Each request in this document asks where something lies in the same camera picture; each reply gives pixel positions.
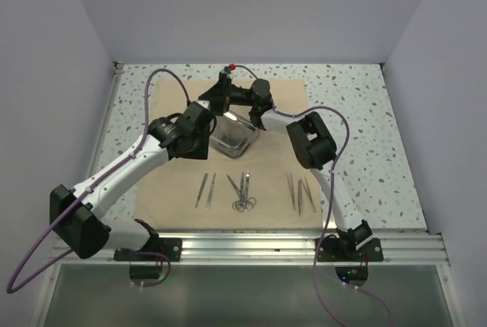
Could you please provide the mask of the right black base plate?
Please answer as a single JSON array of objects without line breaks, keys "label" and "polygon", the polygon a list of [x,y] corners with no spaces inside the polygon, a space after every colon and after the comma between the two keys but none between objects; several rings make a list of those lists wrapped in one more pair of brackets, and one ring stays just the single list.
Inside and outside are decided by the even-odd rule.
[{"label": "right black base plate", "polygon": [[325,237],[320,246],[316,238],[315,246],[318,247],[318,262],[382,262],[384,254],[380,240],[371,238],[358,246],[346,246],[344,241],[334,235]]}]

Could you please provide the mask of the steel ring-handled forceps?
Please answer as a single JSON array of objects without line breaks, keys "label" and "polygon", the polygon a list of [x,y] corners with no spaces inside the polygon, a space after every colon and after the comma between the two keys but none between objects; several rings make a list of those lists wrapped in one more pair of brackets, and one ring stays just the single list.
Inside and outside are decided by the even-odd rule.
[{"label": "steel ring-handled forceps", "polygon": [[251,210],[256,205],[256,199],[250,196],[250,172],[246,171],[244,174],[243,185],[244,202],[243,206],[245,210]]},{"label": "steel ring-handled forceps", "polygon": [[233,203],[232,207],[237,211],[247,211],[244,209],[244,195],[237,187],[236,183],[232,180],[232,178],[227,175],[228,181],[231,184],[231,187],[237,194],[237,200]]}]

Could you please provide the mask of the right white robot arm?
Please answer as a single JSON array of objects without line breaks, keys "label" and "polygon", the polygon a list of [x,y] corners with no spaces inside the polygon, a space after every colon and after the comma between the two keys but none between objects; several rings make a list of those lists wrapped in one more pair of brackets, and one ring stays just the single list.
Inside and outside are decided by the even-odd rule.
[{"label": "right white robot arm", "polygon": [[219,116],[232,105],[248,106],[254,126],[288,135],[298,163],[312,173],[329,201],[325,223],[334,218],[336,249],[345,259],[358,259],[365,253],[373,233],[352,201],[345,183],[336,174],[336,165],[344,149],[338,148],[318,111],[329,110],[340,117],[345,125],[343,144],[347,145],[350,130],[345,117],[328,106],[315,106],[298,114],[282,112],[274,103],[267,80],[257,78],[249,88],[238,87],[232,83],[233,69],[231,65],[224,67],[216,84],[200,94],[199,99],[207,101],[210,110]]}]

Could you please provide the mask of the steel scalpel handle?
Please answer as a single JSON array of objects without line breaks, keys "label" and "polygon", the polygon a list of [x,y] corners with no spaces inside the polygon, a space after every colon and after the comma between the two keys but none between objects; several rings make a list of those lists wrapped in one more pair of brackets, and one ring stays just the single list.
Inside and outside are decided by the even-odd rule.
[{"label": "steel scalpel handle", "polygon": [[312,196],[312,193],[311,193],[311,189],[310,189],[310,185],[309,185],[309,182],[307,181],[307,177],[304,176],[303,179],[302,179],[302,182],[303,182],[303,187],[304,187],[304,191],[307,195],[307,198],[310,202],[310,206],[313,210],[313,212],[316,214],[317,213],[317,208],[316,208],[316,205],[314,203],[314,199],[313,199],[313,196]]}]

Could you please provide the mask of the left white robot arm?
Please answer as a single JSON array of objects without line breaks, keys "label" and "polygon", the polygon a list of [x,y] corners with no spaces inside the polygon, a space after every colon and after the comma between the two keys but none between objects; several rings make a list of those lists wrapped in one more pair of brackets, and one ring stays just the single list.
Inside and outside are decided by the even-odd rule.
[{"label": "left white robot arm", "polygon": [[90,179],[72,189],[59,185],[49,195],[53,231],[80,259],[102,249],[131,249],[139,259],[158,251],[155,231],[143,221],[110,226],[103,217],[139,180],[174,158],[205,160],[215,114],[207,100],[189,104],[183,113],[153,120],[128,150]]}]

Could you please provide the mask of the beige cloth wrap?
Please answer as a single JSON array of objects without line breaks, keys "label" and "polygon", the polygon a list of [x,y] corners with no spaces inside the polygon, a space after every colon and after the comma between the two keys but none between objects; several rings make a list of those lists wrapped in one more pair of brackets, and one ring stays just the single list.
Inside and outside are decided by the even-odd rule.
[{"label": "beige cloth wrap", "polygon": [[322,224],[320,186],[287,132],[261,131],[231,159],[173,159],[137,185],[134,216],[158,230],[297,230]]}]

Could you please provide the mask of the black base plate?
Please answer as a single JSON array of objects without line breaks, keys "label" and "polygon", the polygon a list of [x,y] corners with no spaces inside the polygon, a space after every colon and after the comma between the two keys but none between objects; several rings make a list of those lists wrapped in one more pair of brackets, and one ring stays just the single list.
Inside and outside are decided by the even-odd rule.
[{"label": "black base plate", "polygon": [[149,240],[140,251],[127,249],[116,250],[113,259],[118,262],[155,262],[161,261],[158,254],[166,256],[170,262],[179,262],[183,250],[183,240],[176,237],[164,237]]},{"label": "black base plate", "polygon": [[380,240],[371,238],[358,246],[346,246],[344,241],[334,235],[325,237],[320,246],[316,238],[315,246],[318,247],[318,262],[382,262],[384,254]]}]

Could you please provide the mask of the aluminium mounting rail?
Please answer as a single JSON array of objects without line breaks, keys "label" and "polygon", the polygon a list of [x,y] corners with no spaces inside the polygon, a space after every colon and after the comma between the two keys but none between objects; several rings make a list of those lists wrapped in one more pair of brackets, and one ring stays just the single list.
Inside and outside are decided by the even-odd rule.
[{"label": "aluminium mounting rail", "polygon": [[[309,266],[314,259],[311,232],[170,232],[161,237],[180,238],[179,265],[298,265]],[[377,230],[384,260],[382,265],[449,265],[442,236],[428,233]]]}]

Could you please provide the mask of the steel instrument tray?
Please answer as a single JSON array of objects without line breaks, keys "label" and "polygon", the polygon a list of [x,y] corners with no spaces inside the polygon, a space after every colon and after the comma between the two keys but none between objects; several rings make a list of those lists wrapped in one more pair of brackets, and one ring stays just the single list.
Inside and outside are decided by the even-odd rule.
[{"label": "steel instrument tray", "polygon": [[259,136],[259,129],[248,119],[228,111],[217,117],[217,125],[209,139],[210,146],[229,158],[239,158]]}]

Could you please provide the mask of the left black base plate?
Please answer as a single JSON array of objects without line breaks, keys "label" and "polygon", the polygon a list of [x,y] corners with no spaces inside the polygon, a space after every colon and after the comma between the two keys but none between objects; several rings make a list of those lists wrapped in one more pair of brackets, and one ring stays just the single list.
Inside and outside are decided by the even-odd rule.
[{"label": "left black base plate", "polygon": [[166,256],[170,262],[179,262],[183,250],[183,240],[176,237],[164,237],[149,240],[140,251],[127,249],[116,250],[113,259],[118,262],[155,262],[161,261],[158,254]]}]

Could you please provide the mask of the steel pointed tweezers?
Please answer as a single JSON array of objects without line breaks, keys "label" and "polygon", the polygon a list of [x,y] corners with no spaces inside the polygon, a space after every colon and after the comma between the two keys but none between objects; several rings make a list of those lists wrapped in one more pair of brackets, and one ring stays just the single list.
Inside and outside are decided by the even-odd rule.
[{"label": "steel pointed tweezers", "polygon": [[287,181],[288,181],[288,187],[289,187],[289,192],[291,196],[291,203],[293,210],[296,210],[296,200],[295,200],[295,192],[294,192],[294,180],[292,173],[287,173]]}]

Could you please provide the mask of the steel ring-handled scissors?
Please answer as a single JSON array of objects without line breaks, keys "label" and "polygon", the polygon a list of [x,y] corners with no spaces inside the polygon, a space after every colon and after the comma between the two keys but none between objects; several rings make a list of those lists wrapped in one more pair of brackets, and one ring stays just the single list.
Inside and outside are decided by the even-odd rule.
[{"label": "steel ring-handled scissors", "polygon": [[240,186],[238,188],[244,194],[244,173],[240,176]]}]

